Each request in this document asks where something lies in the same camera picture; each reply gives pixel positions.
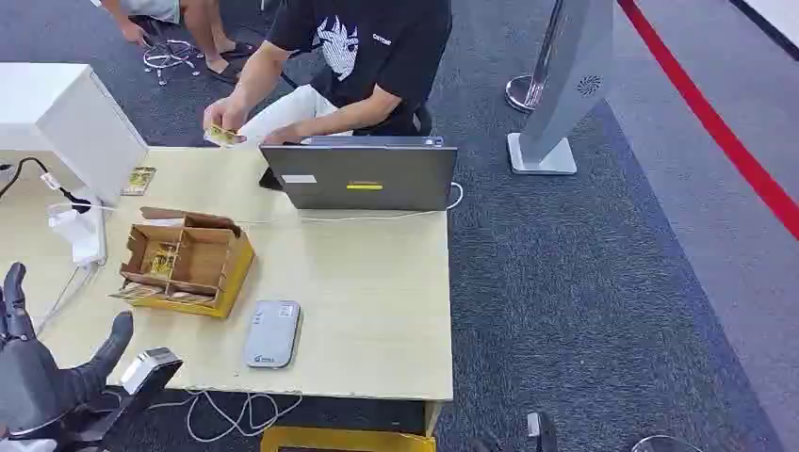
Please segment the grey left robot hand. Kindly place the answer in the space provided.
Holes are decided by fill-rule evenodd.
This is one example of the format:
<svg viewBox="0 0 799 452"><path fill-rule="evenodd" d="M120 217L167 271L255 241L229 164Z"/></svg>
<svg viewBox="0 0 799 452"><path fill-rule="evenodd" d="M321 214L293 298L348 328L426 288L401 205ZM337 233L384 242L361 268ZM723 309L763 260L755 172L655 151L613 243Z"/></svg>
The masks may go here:
<svg viewBox="0 0 799 452"><path fill-rule="evenodd" d="M46 427L101 394L134 331L132 313L123 311L93 357L58 367L26 310L25 274L24 264L13 263L1 288L1 424L10 434Z"/></svg>

